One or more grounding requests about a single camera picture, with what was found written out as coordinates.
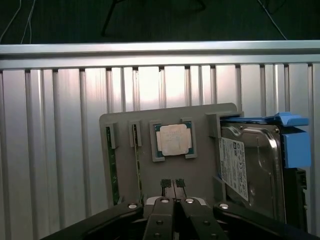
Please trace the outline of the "green RAM stick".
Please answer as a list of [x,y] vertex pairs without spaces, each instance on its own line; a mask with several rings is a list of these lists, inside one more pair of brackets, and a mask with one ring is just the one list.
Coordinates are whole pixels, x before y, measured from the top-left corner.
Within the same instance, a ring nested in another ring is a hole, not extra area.
[[137,133],[137,126],[135,124],[132,125],[132,133],[133,133],[134,154],[135,154],[135,162],[136,162],[136,175],[137,175],[137,182],[138,182],[139,202],[143,205],[144,197],[143,197],[143,191],[142,191],[142,181],[141,181],[141,171],[140,171],[138,133]]
[[119,186],[118,186],[118,176],[117,176],[117,167],[116,167],[116,153],[112,145],[112,131],[110,127],[106,127],[106,139],[107,139],[112,201],[114,205],[117,205],[119,200]]

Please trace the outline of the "grey plastic parts rack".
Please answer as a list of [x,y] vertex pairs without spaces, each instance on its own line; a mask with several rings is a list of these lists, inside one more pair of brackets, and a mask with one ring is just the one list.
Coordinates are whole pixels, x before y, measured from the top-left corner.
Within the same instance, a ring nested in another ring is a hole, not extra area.
[[[166,193],[172,197],[183,194],[175,181],[183,179],[186,194],[214,199],[213,180],[219,162],[218,140],[220,119],[238,115],[233,103],[218,103],[130,112],[106,113],[99,118],[104,174],[108,206],[115,206],[107,147],[106,127],[111,129],[112,147],[115,149],[119,200],[140,202],[133,138],[133,124],[137,127],[140,176],[143,202],[162,194],[161,180],[171,180]],[[154,125],[175,125],[191,122],[194,154],[157,157]]]

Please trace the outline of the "silver CPU chip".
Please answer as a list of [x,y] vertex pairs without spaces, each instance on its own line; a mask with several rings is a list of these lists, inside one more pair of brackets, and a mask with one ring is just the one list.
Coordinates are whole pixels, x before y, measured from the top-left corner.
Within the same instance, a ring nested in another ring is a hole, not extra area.
[[192,155],[195,153],[192,140],[192,123],[153,126],[156,136],[156,156]]

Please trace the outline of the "silver hard disk drive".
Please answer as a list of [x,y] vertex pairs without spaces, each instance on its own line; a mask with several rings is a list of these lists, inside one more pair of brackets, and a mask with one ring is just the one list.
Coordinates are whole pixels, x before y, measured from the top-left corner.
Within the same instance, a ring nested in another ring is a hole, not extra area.
[[222,123],[220,177],[227,199],[286,221],[280,134],[275,125]]

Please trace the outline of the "black boxy component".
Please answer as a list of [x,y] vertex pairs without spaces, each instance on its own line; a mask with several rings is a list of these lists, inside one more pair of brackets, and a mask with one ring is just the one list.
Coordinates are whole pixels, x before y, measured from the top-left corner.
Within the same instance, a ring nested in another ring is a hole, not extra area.
[[286,222],[307,232],[306,171],[300,168],[285,168],[283,186]]

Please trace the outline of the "blue plastic disk caddy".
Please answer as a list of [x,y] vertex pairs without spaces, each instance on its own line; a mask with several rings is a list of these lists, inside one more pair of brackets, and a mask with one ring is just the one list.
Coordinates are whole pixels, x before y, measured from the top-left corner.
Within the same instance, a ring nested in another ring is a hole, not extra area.
[[222,117],[220,123],[236,124],[258,124],[274,125],[278,128],[280,135],[280,149],[282,160],[282,171],[290,168],[308,167],[311,164],[311,144],[309,134],[301,127],[308,126],[309,120],[306,117],[292,114],[290,112],[279,112],[272,116],[264,117]]

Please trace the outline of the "aluminium table frame rail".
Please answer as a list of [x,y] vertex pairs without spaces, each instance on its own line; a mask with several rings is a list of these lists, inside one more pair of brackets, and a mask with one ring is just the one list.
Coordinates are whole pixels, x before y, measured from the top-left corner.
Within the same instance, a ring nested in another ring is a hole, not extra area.
[[0,45],[0,70],[320,63],[320,40]]

